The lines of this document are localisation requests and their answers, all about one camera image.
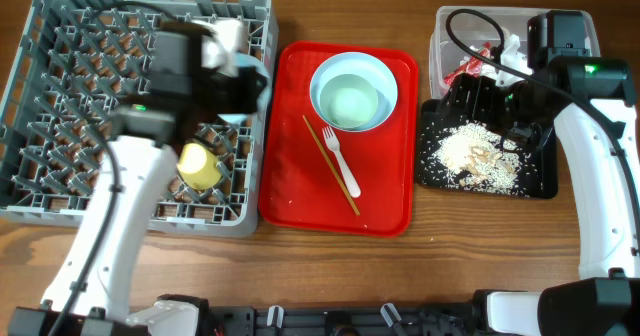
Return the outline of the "light blue bowl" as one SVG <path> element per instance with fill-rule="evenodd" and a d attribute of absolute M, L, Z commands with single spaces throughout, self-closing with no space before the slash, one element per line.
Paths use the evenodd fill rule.
<path fill-rule="evenodd" d="M 235 64 L 239 74 L 230 80 L 230 109 L 218 117 L 230 124 L 241 124 L 253 116 L 263 117 L 271 97 L 272 79 L 265 65 L 257 58 L 237 53 Z"/>

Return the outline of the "white tissue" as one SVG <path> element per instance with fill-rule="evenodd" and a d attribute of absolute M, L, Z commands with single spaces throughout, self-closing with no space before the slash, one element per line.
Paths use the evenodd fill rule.
<path fill-rule="evenodd" d="M 527 56 L 519 51 L 520 38 L 511 34 L 505 39 L 504 49 L 501 54 L 500 64 L 520 73 L 531 75 L 533 71 L 528 67 Z M 514 83 L 523 81 L 523 78 L 515 76 L 503 70 L 496 70 L 496 85 L 509 87 Z"/>

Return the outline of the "red snack wrapper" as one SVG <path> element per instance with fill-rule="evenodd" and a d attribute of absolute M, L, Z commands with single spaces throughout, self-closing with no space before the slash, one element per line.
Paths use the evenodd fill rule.
<path fill-rule="evenodd" d="M 489 42 L 485 42 L 481 48 L 475 48 L 474 46 L 471 46 L 472 51 L 477 52 L 481 56 L 486 58 L 491 57 L 491 48 L 492 46 Z M 451 86 L 457 76 L 464 74 L 474 77 L 481 76 L 484 73 L 485 69 L 491 71 L 493 67 L 490 65 L 485 66 L 485 63 L 483 61 L 475 57 L 465 57 L 454 71 L 444 77 L 443 81 L 447 86 Z"/>

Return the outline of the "rice food scraps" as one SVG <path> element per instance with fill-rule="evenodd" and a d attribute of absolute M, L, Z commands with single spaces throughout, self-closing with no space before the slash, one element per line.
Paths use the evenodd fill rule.
<path fill-rule="evenodd" d="M 428 121 L 416 161 L 415 179 L 423 186 L 525 196 L 538 184 L 533 154 L 478 123 Z"/>

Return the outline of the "yellow plastic cup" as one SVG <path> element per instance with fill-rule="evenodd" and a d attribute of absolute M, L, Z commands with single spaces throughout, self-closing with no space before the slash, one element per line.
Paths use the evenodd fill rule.
<path fill-rule="evenodd" d="M 222 178 L 217 168 L 218 159 L 199 143 L 188 143 L 177 163 L 177 170 L 187 186 L 195 190 L 206 190 Z"/>

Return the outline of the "green bowl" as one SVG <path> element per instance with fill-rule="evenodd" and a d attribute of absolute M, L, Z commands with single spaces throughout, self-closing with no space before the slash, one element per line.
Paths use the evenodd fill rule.
<path fill-rule="evenodd" d="M 319 94 L 319 108 L 323 118 L 341 129 L 364 126 L 378 109 L 375 87 L 365 78 L 343 74 L 331 78 Z"/>

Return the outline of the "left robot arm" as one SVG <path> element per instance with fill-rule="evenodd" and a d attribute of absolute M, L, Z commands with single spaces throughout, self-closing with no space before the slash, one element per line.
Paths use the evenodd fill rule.
<path fill-rule="evenodd" d="M 157 204 L 180 152 L 200 124 L 221 114 L 252 114 L 269 78 L 236 57 L 247 42 L 237 19 L 169 21 L 157 32 L 145 94 L 111 112 L 111 133 L 71 249 L 36 308 L 17 308 L 12 335 L 211 335 L 209 303 L 168 295 L 132 312 L 131 280 Z"/>

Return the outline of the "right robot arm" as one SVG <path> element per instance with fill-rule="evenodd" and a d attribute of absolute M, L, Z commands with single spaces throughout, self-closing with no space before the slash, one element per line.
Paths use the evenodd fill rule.
<path fill-rule="evenodd" d="M 478 328 L 510 335 L 635 335 L 639 331 L 639 156 L 628 64 L 593 56 L 583 15 L 551 10 L 527 24 L 516 82 L 458 75 L 438 110 L 507 138 L 549 124 L 561 142 L 580 229 L 580 277 L 541 292 L 479 291 Z"/>

